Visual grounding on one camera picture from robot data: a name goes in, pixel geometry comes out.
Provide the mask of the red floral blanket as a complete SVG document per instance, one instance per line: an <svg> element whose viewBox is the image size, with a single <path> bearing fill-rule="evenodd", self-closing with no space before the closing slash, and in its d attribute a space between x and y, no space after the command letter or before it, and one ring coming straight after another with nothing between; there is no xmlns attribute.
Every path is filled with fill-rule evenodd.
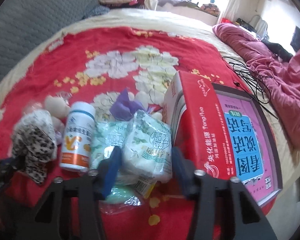
<svg viewBox="0 0 300 240"><path fill-rule="evenodd" d="M164 96L178 71L199 75L212 85L249 93L218 50L201 40L129 27L95 28L65 35L45 48L4 98L0 159L11 163L14 126L25 114L45 110L48 95L62 96L70 107L78 101L87 102L95 109L95 122L111 122L119 121L111 115L110 108L126 88L133 93L132 98L147 100L149 107L163 116ZM55 178L70 180L91 170L90 163L86 172L62 169L61 148L62 144L57 145L57 158L47 164L47 177L40 185L21 171L25 160L17 157L19 166L9 166L4 176L4 195L30 212ZM115 186L131 187L143 198L143 205L106 215L100 211L99 202L106 239L187 239L195 202L183 196L173 168L172 178L162 183L127 171L122 161ZM72 198L73 238L80 237L77 212L78 199ZM217 202L213 239L220 239L220 218L221 202Z"/></svg>

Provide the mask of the green white tissue pack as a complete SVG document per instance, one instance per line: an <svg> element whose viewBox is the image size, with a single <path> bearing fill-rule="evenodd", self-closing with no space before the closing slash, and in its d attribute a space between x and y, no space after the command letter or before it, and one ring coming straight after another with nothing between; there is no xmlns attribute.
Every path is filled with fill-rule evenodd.
<svg viewBox="0 0 300 240"><path fill-rule="evenodd" d="M170 126L138 110L128 122L122 149L124 169L137 176L168 182L172 178Z"/></svg>

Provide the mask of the white vitamin C bottle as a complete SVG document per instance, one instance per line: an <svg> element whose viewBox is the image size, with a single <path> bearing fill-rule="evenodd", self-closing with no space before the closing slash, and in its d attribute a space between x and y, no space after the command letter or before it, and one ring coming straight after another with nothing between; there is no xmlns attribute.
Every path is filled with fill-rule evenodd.
<svg viewBox="0 0 300 240"><path fill-rule="evenodd" d="M74 172L89 170L95 109L83 101L70 107L64 130L59 166Z"/></svg>

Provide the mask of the clothes on window sill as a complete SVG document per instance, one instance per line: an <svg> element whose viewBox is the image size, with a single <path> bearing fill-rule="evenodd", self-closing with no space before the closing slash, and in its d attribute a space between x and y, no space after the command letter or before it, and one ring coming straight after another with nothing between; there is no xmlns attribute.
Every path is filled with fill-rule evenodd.
<svg viewBox="0 0 300 240"><path fill-rule="evenodd" d="M199 6L199 3L193 3L192 0L158 0L158 6L163 7L166 3L170 3L174 7L194 8L213 16L219 16L220 14L219 8L213 3L202 4Z"/></svg>

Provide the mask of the plush bear purple bow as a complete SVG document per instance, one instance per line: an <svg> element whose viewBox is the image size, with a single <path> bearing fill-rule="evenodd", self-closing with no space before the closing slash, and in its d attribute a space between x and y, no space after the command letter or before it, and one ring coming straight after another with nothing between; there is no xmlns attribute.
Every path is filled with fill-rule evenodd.
<svg viewBox="0 0 300 240"><path fill-rule="evenodd" d="M129 92L126 88L119 94L110 108L110 113L115 120L129 121L138 110L148 113L156 120L163 120L162 114L154 112L154 108L149 107L147 100L140 101L132 98L132 95L133 93Z"/></svg>

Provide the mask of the green sponge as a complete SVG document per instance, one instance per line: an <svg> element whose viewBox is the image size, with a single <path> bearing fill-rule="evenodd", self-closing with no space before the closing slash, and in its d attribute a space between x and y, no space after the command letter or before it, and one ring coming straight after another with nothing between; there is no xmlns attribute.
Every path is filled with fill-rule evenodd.
<svg viewBox="0 0 300 240"><path fill-rule="evenodd" d="M129 186L115 186L106 200L99 203L100 211L106 215L117 215L143 205L143 198Z"/></svg>

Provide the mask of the beige bed sheet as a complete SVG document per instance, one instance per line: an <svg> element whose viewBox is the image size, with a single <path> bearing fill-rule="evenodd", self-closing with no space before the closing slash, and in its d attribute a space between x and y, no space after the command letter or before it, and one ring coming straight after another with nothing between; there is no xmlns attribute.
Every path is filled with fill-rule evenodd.
<svg viewBox="0 0 300 240"><path fill-rule="evenodd" d="M1 108L4 98L13 89L13 86L25 76L36 57L50 43L66 34L75 34L87 29L102 27L131 27L141 30L158 30L180 36L198 38L214 45L223 56L233 57L238 60L241 59L232 48L223 43L212 32L211 26L199 20L163 11L142 9L112 10L105 15L82 20L59 29L59 31L54 31L22 56L0 82L0 121L4 113L4 110ZM269 115L267 119L274 130L275 139L279 147L278 152L283 178L283 189L279 195L283 196L300 177L300 150L295 150L289 145L288 137L284 135L283 127L279 124L278 120Z"/></svg>

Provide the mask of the red tissue box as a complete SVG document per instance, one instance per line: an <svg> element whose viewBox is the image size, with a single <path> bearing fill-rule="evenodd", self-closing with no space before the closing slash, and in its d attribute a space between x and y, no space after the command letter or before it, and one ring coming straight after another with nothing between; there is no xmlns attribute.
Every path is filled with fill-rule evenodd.
<svg viewBox="0 0 300 240"><path fill-rule="evenodd" d="M171 127L173 146L195 168L219 179L236 176L230 134L209 80L178 71L164 96L163 120Z"/></svg>

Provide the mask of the leopard print scrunchie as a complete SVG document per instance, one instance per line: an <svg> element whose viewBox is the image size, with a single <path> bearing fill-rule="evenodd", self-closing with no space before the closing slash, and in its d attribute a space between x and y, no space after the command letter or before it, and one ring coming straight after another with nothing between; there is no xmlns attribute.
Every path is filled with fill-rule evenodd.
<svg viewBox="0 0 300 240"><path fill-rule="evenodd" d="M12 156L23 156L21 171L36 184L47 177L47 164L57 158L57 142L52 118L47 110L25 114L13 128Z"/></svg>

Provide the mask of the black television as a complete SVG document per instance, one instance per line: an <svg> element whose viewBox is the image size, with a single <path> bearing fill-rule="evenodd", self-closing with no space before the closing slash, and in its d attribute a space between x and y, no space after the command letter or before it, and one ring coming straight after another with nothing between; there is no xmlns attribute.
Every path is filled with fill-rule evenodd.
<svg viewBox="0 0 300 240"><path fill-rule="evenodd" d="M297 52L300 49L300 28L297 26L295 27L290 45L295 52Z"/></svg>

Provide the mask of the plush bear lilac dress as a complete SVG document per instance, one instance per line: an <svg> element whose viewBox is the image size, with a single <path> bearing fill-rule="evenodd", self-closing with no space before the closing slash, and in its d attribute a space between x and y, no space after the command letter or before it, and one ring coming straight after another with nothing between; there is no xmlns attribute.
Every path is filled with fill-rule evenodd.
<svg viewBox="0 0 300 240"><path fill-rule="evenodd" d="M44 100L44 109L51 115L52 124L55 130L57 145L62 143L65 130L64 120L70 112L68 101L60 95L48 95Z"/></svg>

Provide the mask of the pink crumpled duvet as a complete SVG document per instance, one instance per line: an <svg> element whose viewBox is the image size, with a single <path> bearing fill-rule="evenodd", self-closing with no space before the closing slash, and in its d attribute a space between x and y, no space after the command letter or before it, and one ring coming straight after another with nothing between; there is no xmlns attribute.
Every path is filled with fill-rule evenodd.
<svg viewBox="0 0 300 240"><path fill-rule="evenodd" d="M213 33L231 47L250 70L263 76L292 145L300 150L300 49L289 62L280 62L266 45L230 23L214 25Z"/></svg>

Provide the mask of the framed pink blue picture book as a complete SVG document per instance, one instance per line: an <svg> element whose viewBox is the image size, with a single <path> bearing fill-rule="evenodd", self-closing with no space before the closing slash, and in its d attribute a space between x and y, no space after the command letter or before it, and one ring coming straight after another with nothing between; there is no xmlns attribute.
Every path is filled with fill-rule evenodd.
<svg viewBox="0 0 300 240"><path fill-rule="evenodd" d="M245 91L213 84L229 131L236 174L260 207L283 188L279 154L261 106Z"/></svg>

